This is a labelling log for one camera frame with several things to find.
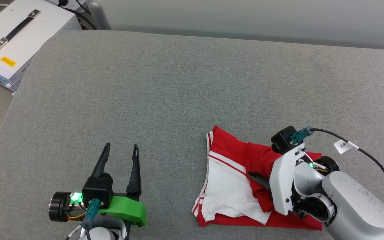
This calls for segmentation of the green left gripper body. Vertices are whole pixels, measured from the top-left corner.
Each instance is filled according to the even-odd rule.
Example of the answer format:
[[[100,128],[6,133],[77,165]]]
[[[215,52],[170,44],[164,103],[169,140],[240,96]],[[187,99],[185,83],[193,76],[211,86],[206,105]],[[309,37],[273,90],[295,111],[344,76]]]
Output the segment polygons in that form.
[[[147,225],[147,211],[145,205],[140,202],[141,194],[139,192],[113,195],[111,199],[106,196],[100,197],[99,200],[103,202],[103,205],[100,207],[99,213],[129,222],[131,225],[145,226]]]

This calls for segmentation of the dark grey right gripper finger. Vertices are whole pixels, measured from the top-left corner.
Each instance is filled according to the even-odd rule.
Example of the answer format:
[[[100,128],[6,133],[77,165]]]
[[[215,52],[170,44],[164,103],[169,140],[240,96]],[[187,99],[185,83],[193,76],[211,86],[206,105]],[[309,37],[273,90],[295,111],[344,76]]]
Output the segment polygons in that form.
[[[265,178],[261,174],[255,172],[247,172],[247,177],[249,179],[250,187],[253,194],[263,191],[272,193],[268,178]]]

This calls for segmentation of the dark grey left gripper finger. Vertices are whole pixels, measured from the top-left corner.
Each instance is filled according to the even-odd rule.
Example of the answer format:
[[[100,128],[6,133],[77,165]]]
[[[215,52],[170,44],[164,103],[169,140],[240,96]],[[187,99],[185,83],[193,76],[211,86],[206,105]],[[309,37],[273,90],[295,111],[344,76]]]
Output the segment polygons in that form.
[[[109,153],[110,153],[110,149],[111,149],[111,144],[110,143],[106,143],[104,148],[103,148],[103,151],[93,169],[93,172],[91,174],[91,176],[93,177],[99,177],[102,173],[104,173],[104,170],[105,170],[105,164],[108,162],[108,158],[109,158]]]
[[[132,171],[129,184],[126,188],[127,196],[140,196],[142,194],[141,171],[140,171],[140,154],[139,146],[134,145],[132,154]]]

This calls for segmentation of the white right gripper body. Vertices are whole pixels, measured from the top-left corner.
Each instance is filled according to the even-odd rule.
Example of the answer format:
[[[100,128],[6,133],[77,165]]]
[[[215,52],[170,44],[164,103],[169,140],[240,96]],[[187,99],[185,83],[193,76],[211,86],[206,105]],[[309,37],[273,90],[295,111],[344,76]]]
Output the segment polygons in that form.
[[[274,210],[288,216],[293,211],[291,196],[293,194],[294,172],[300,158],[305,156],[305,143],[294,146],[273,163],[269,184]]]

